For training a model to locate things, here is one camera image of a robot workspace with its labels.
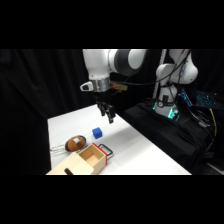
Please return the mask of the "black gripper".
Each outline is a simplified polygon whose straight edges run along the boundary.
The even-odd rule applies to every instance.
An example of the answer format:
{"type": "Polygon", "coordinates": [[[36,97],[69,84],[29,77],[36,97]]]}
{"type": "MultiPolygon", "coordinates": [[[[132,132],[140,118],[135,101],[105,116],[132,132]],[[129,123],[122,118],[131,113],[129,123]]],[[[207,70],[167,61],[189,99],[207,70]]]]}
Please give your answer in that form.
{"type": "Polygon", "coordinates": [[[105,92],[95,92],[94,96],[98,109],[101,112],[101,116],[105,116],[105,114],[107,114],[109,123],[112,123],[115,117],[115,108],[112,105],[109,105],[111,103],[111,91],[107,90],[105,92]],[[103,104],[108,105],[106,112],[103,104]]]}

